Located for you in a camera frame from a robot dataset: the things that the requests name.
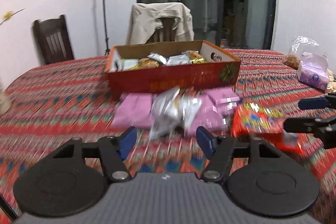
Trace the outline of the studio light on stand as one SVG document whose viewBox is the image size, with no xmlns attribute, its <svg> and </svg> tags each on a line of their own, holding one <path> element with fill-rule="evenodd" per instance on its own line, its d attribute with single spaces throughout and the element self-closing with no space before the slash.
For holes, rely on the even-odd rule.
<svg viewBox="0 0 336 224">
<path fill-rule="evenodd" d="M 102 0 L 102 14 L 103 14 L 104 35 L 105 35 L 105 55 L 108 56 L 110 53 L 110 47 L 109 47 L 109 36 L 106 22 L 106 0 Z"/>
</svg>

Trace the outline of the clear plastic bag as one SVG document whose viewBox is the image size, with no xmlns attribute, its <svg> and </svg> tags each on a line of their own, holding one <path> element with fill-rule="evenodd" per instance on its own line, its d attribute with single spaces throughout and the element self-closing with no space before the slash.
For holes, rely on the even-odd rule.
<svg viewBox="0 0 336 224">
<path fill-rule="evenodd" d="M 288 54 L 283 58 L 282 63 L 295 70 L 298 69 L 299 64 L 304 53 L 315 53 L 319 48 L 319 44 L 306 36 L 296 37 L 289 49 Z"/>
</svg>

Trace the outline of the purple tissue pack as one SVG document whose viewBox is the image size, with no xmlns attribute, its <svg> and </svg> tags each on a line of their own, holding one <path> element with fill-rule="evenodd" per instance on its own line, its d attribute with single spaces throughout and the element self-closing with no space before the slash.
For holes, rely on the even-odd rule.
<svg viewBox="0 0 336 224">
<path fill-rule="evenodd" d="M 327 69 L 328 60 L 325 56 L 304 52 L 301 55 L 297 77 L 299 82 L 318 90 L 325 91 L 329 84 Z"/>
</svg>

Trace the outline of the pale green packet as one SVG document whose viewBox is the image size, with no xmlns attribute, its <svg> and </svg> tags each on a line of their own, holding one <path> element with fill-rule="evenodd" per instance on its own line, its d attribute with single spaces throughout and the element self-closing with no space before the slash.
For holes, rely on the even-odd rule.
<svg viewBox="0 0 336 224">
<path fill-rule="evenodd" d="M 137 69 L 139 66 L 139 59 L 120 59 L 115 61 L 118 71 L 129 71 Z"/>
</svg>

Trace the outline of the dark wooden chair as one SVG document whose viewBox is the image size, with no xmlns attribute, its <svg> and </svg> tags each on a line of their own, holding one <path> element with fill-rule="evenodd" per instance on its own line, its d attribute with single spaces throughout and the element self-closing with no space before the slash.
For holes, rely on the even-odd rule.
<svg viewBox="0 0 336 224">
<path fill-rule="evenodd" d="M 74 60 L 66 16 L 33 22 L 33 34 L 46 65 Z"/>
</svg>

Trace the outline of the chair with beige jacket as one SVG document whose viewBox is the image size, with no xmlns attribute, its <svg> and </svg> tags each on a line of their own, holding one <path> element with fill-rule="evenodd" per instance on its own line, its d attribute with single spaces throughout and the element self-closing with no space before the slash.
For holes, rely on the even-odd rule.
<svg viewBox="0 0 336 224">
<path fill-rule="evenodd" d="M 181 2 L 135 3 L 131 8 L 128 45 L 145 44 L 156 30 L 163 29 L 163 19 L 172 19 L 175 37 L 173 41 L 193 41 L 193 17 L 191 10 Z"/>
</svg>

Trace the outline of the yellow flower branches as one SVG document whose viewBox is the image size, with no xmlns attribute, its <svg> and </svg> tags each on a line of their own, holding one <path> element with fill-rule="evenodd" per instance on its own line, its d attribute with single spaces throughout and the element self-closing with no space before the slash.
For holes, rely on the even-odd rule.
<svg viewBox="0 0 336 224">
<path fill-rule="evenodd" d="M 2 17 L 2 21 L 0 22 L 0 26 L 3 25 L 5 22 L 7 22 L 8 20 L 10 20 L 13 16 L 15 16 L 16 14 L 22 12 L 25 9 L 20 9 L 16 12 L 13 11 L 9 11 L 7 13 L 5 13 L 5 15 Z"/>
</svg>

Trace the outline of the white silver snack packet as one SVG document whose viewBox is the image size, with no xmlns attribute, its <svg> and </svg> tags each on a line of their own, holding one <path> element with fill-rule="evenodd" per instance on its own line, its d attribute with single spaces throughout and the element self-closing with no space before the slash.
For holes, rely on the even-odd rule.
<svg viewBox="0 0 336 224">
<path fill-rule="evenodd" d="M 201 109 L 202 99 L 182 95 L 180 91 L 180 87 L 174 87 L 155 97 L 151 107 L 154 124 L 150 129 L 150 139 L 171 134 L 176 127 L 186 130 L 192 125 Z"/>
</svg>

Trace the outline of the pink snack packet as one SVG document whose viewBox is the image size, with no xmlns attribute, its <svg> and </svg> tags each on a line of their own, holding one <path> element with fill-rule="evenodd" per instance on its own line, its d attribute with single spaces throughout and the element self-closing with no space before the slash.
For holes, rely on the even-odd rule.
<svg viewBox="0 0 336 224">
<path fill-rule="evenodd" d="M 196 99 L 201 101 L 201 106 L 184 131 L 186 138 L 196 136 L 200 126 L 209 132 L 225 130 L 228 127 L 225 118 L 234 114 L 242 100 L 231 88 L 206 89 Z"/>
<path fill-rule="evenodd" d="M 154 124 L 151 114 L 152 102 L 153 95 L 150 93 L 129 93 L 114 112 L 111 127 L 134 126 L 140 129 L 150 129 Z"/>
</svg>

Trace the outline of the small floral ceramic vase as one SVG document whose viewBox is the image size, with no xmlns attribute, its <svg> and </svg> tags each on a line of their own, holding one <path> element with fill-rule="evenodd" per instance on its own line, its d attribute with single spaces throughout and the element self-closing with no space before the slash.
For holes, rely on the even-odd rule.
<svg viewBox="0 0 336 224">
<path fill-rule="evenodd" d="M 11 99 L 6 92 L 1 88 L 0 90 L 0 115 L 3 115 L 9 111 L 11 107 Z"/>
</svg>

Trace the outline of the red orange snack bag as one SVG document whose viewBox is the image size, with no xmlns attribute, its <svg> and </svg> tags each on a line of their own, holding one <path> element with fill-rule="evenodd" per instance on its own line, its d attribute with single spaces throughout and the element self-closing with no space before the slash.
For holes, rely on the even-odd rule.
<svg viewBox="0 0 336 224">
<path fill-rule="evenodd" d="M 284 121 L 283 115 L 275 109 L 256 103 L 243 103 L 235 109 L 231 122 L 231 136 L 255 136 L 268 141 L 283 152 L 305 156 L 304 137 L 286 132 Z"/>
</svg>

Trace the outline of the oat crisp packet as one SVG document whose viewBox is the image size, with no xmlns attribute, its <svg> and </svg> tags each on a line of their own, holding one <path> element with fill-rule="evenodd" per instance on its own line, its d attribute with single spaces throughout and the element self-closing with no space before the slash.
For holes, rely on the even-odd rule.
<svg viewBox="0 0 336 224">
<path fill-rule="evenodd" d="M 138 62 L 138 69 L 151 69 L 158 68 L 160 63 L 157 60 L 151 58 L 143 58 Z"/>
</svg>

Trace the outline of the red cardboard box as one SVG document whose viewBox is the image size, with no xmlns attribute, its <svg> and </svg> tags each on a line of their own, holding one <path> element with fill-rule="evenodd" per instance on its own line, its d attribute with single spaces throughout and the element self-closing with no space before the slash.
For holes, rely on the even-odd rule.
<svg viewBox="0 0 336 224">
<path fill-rule="evenodd" d="M 199 52 L 207 62 L 130 71 L 120 69 L 122 59 L 140 60 L 152 52 L 170 57 L 188 50 Z M 105 75 L 112 98 L 117 100 L 123 93 L 161 93 L 176 86 L 196 90 L 231 86 L 237 81 L 240 64 L 238 57 L 205 40 L 159 42 L 112 47 Z"/>
</svg>

